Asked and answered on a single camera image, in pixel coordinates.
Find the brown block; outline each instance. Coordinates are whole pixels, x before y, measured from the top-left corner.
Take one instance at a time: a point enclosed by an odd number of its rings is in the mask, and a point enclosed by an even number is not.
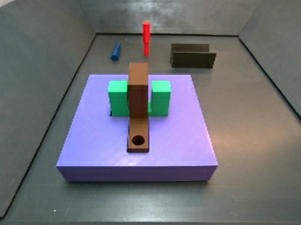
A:
[[[213,69],[217,53],[209,44],[171,44],[170,63],[173,68]]]
[[[150,151],[149,118],[130,118],[127,151]]]
[[[149,117],[149,63],[130,63],[129,107],[130,117]]]

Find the purple block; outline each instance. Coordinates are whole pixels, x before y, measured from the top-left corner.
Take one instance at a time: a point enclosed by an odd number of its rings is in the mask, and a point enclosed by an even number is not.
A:
[[[171,84],[170,115],[150,117],[150,153],[127,152],[129,117],[111,117],[109,83],[90,75],[56,167],[68,181],[209,180],[218,167],[190,75],[150,75]]]

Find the hole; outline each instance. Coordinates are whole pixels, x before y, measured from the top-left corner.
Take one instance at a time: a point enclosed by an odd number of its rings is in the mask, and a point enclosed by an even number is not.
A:
[[[145,141],[145,138],[141,135],[135,135],[131,138],[131,142],[133,142],[134,145],[142,145],[146,141]]]

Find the brown bar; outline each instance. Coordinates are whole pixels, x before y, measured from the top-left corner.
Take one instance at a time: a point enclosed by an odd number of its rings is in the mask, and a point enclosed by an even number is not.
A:
[[[129,107],[130,117],[149,117],[149,63],[130,63]]]
[[[149,134],[149,118],[130,118],[129,128],[129,152],[150,151],[150,134]]]
[[[131,63],[129,72],[129,152],[150,151],[149,63]]]

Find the green block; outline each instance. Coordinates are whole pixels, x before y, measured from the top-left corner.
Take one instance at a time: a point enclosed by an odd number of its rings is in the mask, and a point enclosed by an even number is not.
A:
[[[127,93],[127,81],[110,81],[109,93]]]
[[[149,115],[151,115],[151,101],[149,101]]]
[[[110,81],[109,98],[111,105],[111,116],[129,116],[127,81]]]
[[[170,94],[170,81],[151,82],[150,116],[169,116]]]
[[[170,81],[151,81],[153,93],[171,93]]]

